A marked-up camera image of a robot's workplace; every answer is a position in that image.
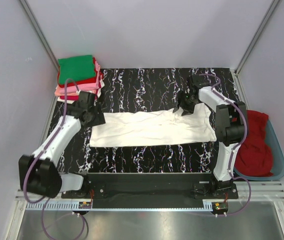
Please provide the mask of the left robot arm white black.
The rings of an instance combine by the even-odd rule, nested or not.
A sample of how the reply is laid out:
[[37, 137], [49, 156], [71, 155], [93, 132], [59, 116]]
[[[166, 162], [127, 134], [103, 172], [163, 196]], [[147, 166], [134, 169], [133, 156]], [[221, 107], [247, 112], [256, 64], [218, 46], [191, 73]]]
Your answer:
[[80, 91], [77, 101], [64, 104], [63, 115], [41, 146], [31, 155], [20, 157], [20, 188], [28, 202], [29, 193], [50, 199], [69, 191], [79, 198], [85, 198], [90, 193], [84, 174], [60, 173], [58, 162], [69, 142], [82, 128], [105, 124], [97, 98], [94, 93]]

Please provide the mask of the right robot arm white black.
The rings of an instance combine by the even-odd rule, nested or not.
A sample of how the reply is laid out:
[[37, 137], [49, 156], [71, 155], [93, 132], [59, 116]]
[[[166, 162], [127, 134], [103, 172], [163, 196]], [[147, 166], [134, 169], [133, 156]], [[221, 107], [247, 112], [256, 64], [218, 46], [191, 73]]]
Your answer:
[[174, 112], [181, 110], [182, 116], [195, 112], [195, 106], [205, 104], [215, 113], [214, 132], [219, 143], [215, 168], [207, 184], [195, 184], [195, 199], [237, 199], [234, 184], [234, 165], [237, 153], [248, 135], [248, 117], [246, 104], [233, 101], [216, 90], [221, 83], [210, 85], [205, 79], [206, 73], [192, 74], [187, 78], [186, 89], [178, 92]]

